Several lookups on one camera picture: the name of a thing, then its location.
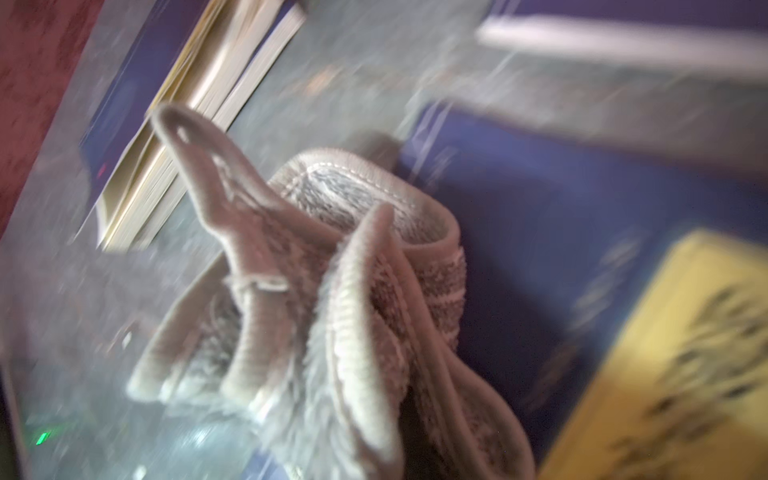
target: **book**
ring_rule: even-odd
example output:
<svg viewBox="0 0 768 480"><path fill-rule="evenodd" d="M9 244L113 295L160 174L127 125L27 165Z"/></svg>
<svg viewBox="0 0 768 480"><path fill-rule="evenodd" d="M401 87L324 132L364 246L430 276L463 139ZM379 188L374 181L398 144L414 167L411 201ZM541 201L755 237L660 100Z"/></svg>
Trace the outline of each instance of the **book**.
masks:
<svg viewBox="0 0 768 480"><path fill-rule="evenodd" d="M177 101L227 129L304 19L295 0L157 1L81 142L101 248L147 246L185 193L149 110Z"/></svg>
<svg viewBox="0 0 768 480"><path fill-rule="evenodd" d="M450 102L396 173L458 219L458 354L539 478L768 478L768 190Z"/></svg>
<svg viewBox="0 0 768 480"><path fill-rule="evenodd" d="M481 43L567 58L768 80L768 4L493 0Z"/></svg>

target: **blue book cover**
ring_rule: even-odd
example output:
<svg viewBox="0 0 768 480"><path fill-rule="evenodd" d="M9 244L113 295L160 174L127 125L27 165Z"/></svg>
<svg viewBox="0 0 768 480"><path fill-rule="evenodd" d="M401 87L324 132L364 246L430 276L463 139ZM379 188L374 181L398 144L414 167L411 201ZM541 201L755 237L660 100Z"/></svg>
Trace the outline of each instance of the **blue book cover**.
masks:
<svg viewBox="0 0 768 480"><path fill-rule="evenodd" d="M768 5L757 0L494 0L489 15L551 15L652 25L768 30Z"/></svg>
<svg viewBox="0 0 768 480"><path fill-rule="evenodd" d="M768 478L768 192L450 103L396 171L458 219L458 353L540 478Z"/></svg>
<svg viewBox="0 0 768 480"><path fill-rule="evenodd" d="M209 0L157 0L80 142L91 211Z"/></svg>

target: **green light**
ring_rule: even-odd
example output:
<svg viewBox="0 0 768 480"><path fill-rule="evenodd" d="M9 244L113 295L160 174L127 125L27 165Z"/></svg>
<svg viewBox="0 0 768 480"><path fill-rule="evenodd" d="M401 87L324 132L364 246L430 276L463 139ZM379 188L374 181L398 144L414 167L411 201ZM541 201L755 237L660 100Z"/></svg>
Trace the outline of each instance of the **green light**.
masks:
<svg viewBox="0 0 768 480"><path fill-rule="evenodd" d="M49 436L51 436L50 432L43 433L38 437L38 441L35 443L35 445L42 445L43 443L45 443L46 440L48 440Z"/></svg>

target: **red carpet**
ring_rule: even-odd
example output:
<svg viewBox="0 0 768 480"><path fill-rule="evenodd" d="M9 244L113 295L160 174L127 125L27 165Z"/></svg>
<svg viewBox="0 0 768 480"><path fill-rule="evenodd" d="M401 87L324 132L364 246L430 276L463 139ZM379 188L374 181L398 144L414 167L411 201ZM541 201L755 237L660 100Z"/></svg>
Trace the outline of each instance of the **red carpet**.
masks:
<svg viewBox="0 0 768 480"><path fill-rule="evenodd" d="M0 235L103 1L0 0Z"/></svg>

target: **yellow book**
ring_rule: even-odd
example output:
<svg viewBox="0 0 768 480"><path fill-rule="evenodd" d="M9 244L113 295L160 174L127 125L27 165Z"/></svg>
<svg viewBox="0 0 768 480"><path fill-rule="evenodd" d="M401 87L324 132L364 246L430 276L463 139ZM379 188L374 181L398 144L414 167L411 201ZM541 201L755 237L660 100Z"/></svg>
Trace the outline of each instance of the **yellow book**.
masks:
<svg viewBox="0 0 768 480"><path fill-rule="evenodd" d="M668 253L541 480L768 478L768 248L696 231Z"/></svg>

